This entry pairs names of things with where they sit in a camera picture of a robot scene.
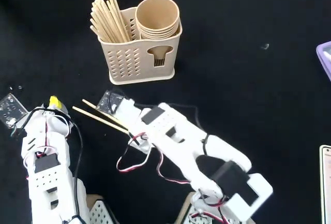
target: utensil holder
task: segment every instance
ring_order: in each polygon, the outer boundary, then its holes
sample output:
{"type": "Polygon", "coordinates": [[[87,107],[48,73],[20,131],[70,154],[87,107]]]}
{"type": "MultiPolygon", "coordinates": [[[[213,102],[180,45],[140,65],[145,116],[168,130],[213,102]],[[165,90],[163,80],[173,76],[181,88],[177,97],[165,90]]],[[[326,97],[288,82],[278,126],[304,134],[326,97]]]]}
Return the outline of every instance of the utensil holder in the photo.
{"type": "Polygon", "coordinates": [[[98,37],[109,68],[110,81],[120,85],[172,78],[175,74],[174,65],[179,38],[183,31],[182,25],[179,23],[178,30],[170,38],[141,39],[134,17],[135,12],[136,7],[121,10],[125,27],[132,41],[107,43],[98,37]],[[158,46],[170,46],[172,50],[165,54],[164,59],[155,59],[148,50],[158,46]]]}

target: purple object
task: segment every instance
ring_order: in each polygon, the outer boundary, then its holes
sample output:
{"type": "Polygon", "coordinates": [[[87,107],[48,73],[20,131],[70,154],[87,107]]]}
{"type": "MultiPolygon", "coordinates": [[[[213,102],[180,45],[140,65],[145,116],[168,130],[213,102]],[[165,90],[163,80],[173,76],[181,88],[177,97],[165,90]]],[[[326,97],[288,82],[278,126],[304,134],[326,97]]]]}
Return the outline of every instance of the purple object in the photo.
{"type": "Polygon", "coordinates": [[[317,46],[316,52],[327,76],[331,81],[331,41],[317,46]]]}

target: black cloth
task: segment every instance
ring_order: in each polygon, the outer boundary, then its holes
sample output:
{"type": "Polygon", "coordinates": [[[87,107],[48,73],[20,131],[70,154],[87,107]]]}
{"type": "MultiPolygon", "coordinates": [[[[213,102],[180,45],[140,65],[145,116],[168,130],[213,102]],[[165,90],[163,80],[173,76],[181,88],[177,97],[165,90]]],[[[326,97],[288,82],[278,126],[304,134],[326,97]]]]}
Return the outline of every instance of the black cloth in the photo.
{"type": "MultiPolygon", "coordinates": [[[[56,95],[69,109],[93,112],[81,99],[97,103],[112,84],[89,30],[92,1],[2,1],[0,96],[11,86],[28,109],[56,95]]],[[[140,1],[118,0],[121,9],[140,1]]],[[[174,78],[121,89],[139,103],[197,105],[203,128],[246,154],[252,172],[272,184],[273,195],[253,216],[257,223],[320,222],[319,146],[330,144],[331,83],[315,48],[331,40],[330,0],[175,1],[184,31],[174,78]]],[[[179,110],[194,122],[193,110],[179,110]]],[[[143,168],[118,173],[128,137],[70,114],[85,140],[79,178],[87,193],[104,196],[121,223],[174,222],[190,186],[157,176],[157,152],[143,168]]],[[[3,223],[29,223],[21,143],[9,133],[0,126],[0,216],[3,223]]],[[[74,168],[77,139],[69,146],[74,168]]],[[[125,160],[141,159],[131,149],[125,160]]],[[[168,160],[162,171],[181,178],[168,160]]]]}

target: perforated metal plate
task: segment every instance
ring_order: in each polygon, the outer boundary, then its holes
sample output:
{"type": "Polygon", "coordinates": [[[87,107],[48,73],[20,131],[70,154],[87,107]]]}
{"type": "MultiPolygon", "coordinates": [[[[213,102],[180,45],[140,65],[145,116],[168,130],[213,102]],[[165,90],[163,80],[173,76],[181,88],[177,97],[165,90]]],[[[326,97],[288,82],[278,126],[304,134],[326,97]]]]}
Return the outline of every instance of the perforated metal plate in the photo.
{"type": "Polygon", "coordinates": [[[0,120],[8,128],[13,128],[26,114],[27,110],[13,94],[8,94],[0,101],[0,120]]]}
{"type": "Polygon", "coordinates": [[[104,202],[101,200],[96,201],[93,208],[89,212],[89,220],[91,224],[116,224],[115,218],[111,217],[104,202]]]}

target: keyhole-shaped cutout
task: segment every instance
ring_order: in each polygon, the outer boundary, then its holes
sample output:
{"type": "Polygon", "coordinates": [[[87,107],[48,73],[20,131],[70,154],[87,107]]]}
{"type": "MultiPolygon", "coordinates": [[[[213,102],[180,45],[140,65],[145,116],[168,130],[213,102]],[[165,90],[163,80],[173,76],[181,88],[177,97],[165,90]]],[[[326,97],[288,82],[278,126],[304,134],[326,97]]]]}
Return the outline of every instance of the keyhole-shaped cutout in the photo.
{"type": "Polygon", "coordinates": [[[147,53],[154,55],[154,67],[164,66],[166,62],[166,54],[171,52],[171,46],[152,47],[147,50],[147,53]]]}

